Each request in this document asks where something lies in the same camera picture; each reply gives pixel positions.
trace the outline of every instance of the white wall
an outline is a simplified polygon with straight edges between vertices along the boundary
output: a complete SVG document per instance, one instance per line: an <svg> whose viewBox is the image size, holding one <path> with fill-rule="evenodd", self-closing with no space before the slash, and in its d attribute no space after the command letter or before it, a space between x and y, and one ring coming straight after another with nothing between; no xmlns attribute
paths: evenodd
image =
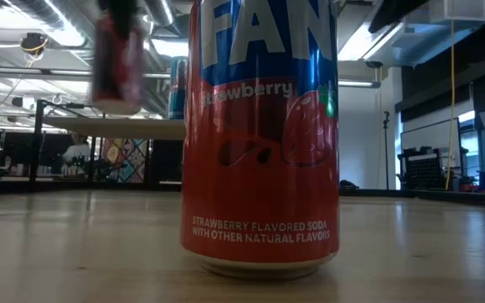
<svg viewBox="0 0 485 303"><path fill-rule="evenodd" d="M402 100L401 69L391 68L381 89L340 88L338 93L340 179L349 180L362 189L386 188L383 112L389 111L388 179L390 189L399 188L395 150L402 128L394 104Z"/></svg>
<svg viewBox="0 0 485 303"><path fill-rule="evenodd" d="M449 106L444 109L439 109L433 113L425 114L421 117L415 118L413 120L409 120L403 123L403 131L415 130L420 127L425 127L435 123L450 120L450 117L452 114L451 110L452 110L452 107ZM473 110L473 106L471 101L464 101L464 102L458 103L456 104L456 106L454 106L454 118L457 118L460 115L466 112L470 112L472 110Z"/></svg>

